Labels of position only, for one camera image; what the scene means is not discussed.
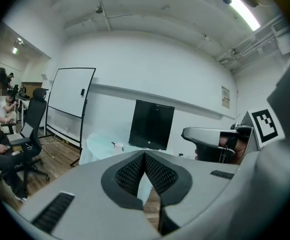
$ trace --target tv screen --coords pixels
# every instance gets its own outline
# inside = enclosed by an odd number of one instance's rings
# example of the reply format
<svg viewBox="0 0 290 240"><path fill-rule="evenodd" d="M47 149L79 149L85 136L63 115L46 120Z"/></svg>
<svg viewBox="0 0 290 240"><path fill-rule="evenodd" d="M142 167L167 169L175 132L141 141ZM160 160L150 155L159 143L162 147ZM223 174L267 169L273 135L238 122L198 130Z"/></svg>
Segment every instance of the tv screen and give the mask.
<svg viewBox="0 0 290 240"><path fill-rule="evenodd" d="M141 148L166 150L175 108L136 100L129 144Z"/></svg>

